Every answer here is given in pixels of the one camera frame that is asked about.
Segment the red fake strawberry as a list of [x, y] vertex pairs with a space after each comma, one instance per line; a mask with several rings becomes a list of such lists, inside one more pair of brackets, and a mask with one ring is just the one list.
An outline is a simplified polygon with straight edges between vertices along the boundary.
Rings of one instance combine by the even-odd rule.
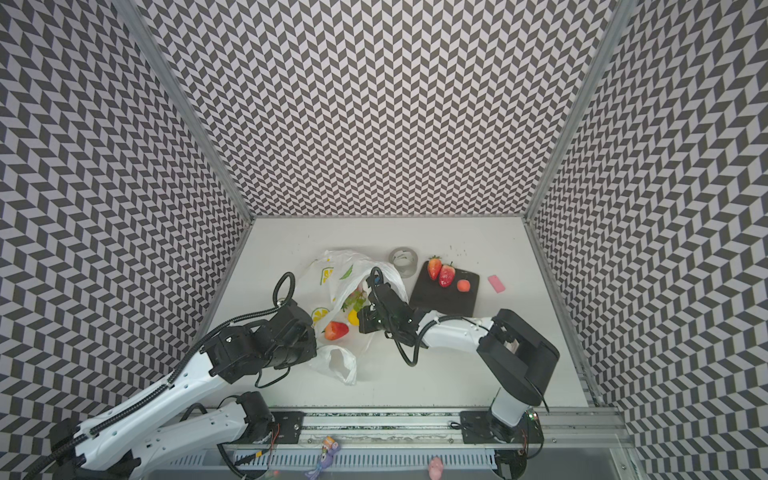
[[442, 270], [442, 260], [439, 256], [432, 256], [427, 261], [427, 274], [433, 281], [437, 280]]
[[456, 276], [456, 269], [451, 264], [444, 264], [441, 266], [440, 272], [437, 277], [437, 281], [440, 287], [450, 287]]
[[331, 321], [323, 330], [323, 336], [328, 341], [335, 341], [346, 336], [350, 331], [346, 323]]

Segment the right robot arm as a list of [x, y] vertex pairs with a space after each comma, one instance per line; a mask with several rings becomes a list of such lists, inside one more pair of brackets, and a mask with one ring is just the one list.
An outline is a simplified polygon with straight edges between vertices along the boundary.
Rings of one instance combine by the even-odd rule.
[[410, 367], [427, 349], [475, 353], [496, 379], [499, 390], [485, 417], [462, 416], [459, 428], [466, 441], [543, 440], [535, 408], [547, 405], [545, 392], [560, 359], [552, 342], [509, 309], [486, 318], [425, 311], [403, 301], [378, 270], [365, 283], [368, 304], [358, 313], [362, 334], [384, 332]]

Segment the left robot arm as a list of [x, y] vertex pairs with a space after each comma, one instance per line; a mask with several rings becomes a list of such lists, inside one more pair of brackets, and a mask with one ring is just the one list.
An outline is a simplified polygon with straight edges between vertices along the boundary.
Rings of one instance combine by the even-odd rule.
[[209, 395], [265, 369], [288, 373], [316, 355], [314, 322], [293, 300], [269, 319], [220, 325], [167, 377], [80, 424], [67, 419], [49, 433], [51, 452], [28, 469], [49, 466], [57, 479], [138, 479], [200, 448], [273, 442], [279, 424], [261, 393], [246, 392], [216, 410], [173, 419]]

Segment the orange fake peach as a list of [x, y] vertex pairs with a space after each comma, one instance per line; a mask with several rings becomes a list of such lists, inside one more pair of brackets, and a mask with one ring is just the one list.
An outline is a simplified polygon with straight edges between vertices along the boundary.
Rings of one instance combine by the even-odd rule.
[[460, 279], [456, 283], [457, 290], [461, 293], [468, 293], [471, 291], [471, 282], [467, 279]]

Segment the white plastic bag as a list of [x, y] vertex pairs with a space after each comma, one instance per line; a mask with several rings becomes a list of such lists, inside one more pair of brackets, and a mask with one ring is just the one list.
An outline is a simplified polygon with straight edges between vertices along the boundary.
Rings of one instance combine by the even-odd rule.
[[358, 359], [371, 343], [349, 318], [369, 304], [366, 279], [375, 267], [406, 301], [406, 286], [396, 268], [355, 250], [327, 250], [297, 276], [293, 299], [310, 314], [317, 337], [317, 354], [309, 367], [348, 386], [357, 382]]

